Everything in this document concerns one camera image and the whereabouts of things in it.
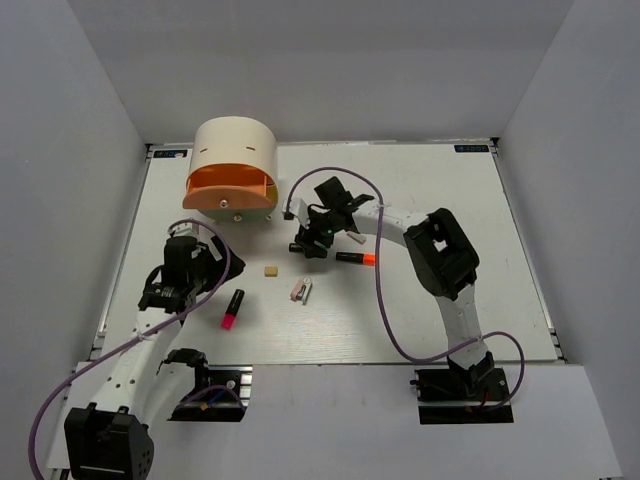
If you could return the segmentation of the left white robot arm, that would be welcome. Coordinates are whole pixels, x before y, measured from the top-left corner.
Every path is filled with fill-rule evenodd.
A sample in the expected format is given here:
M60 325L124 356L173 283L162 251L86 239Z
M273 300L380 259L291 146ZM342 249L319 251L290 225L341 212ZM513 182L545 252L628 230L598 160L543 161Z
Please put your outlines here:
M148 477L153 421L169 417L185 396L202 398L211 387L205 355L171 344L199 300L244 269L244 261L218 237L204 243L186 234L166 241L162 263L145 280L130 339L107 353L115 363L105 383L64 421L73 478Z

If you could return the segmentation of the orange cap black highlighter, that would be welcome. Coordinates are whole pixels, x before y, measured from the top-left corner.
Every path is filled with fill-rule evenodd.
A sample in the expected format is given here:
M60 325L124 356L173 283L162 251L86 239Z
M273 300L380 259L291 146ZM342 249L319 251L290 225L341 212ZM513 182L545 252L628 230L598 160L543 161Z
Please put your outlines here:
M337 252L335 254L335 260L339 262L365 266L376 265L376 256L369 253Z

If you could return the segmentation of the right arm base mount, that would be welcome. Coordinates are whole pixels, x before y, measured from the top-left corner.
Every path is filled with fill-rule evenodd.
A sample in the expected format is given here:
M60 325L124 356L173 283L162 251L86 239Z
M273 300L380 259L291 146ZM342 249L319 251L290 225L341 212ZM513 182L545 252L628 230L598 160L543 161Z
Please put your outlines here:
M417 395L421 425L511 424L514 416L502 368L494 369L467 393L448 369L414 371L409 382Z

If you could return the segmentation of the pink cap black highlighter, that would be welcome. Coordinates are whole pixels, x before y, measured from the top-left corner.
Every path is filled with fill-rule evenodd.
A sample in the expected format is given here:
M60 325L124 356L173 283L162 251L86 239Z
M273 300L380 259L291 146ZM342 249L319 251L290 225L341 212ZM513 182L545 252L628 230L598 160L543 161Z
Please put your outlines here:
M225 330L231 330L236 317L238 315L238 311L241 307L245 296L245 291L242 289L236 289L227 308L224 313L224 316L221 321L221 327Z

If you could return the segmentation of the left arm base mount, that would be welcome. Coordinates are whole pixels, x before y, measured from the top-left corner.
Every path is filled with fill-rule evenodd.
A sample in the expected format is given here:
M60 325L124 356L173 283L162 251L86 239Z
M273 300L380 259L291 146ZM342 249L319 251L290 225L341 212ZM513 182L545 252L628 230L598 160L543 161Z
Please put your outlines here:
M252 366L207 366L169 418L173 422L238 423L248 409Z

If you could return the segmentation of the orange organizer drawer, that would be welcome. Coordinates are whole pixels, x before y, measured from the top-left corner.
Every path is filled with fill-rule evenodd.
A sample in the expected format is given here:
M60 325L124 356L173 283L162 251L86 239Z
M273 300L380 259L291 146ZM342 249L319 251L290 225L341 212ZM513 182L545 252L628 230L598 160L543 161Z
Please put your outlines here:
M273 179L257 167L214 164L188 176L185 209L259 209L273 207L278 191Z

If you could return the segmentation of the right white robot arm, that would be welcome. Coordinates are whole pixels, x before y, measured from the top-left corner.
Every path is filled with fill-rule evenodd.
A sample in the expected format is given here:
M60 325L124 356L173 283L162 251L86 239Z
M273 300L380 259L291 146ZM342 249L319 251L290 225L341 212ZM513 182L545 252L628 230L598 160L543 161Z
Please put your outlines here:
M494 369L475 306L475 283L479 256L467 235L445 208L421 213L388 207L381 192L353 196L333 176L317 186L321 205L314 207L290 192L283 203L283 218L297 220L294 242L307 258L324 259L340 232L373 235L376 265L374 281L378 308L386 333L396 351L415 365L447 360L453 390L472 399L488 385ZM387 240L405 248L420 285L438 305L448 349L432 357L406 353L397 341L386 313L381 283L381 243Z

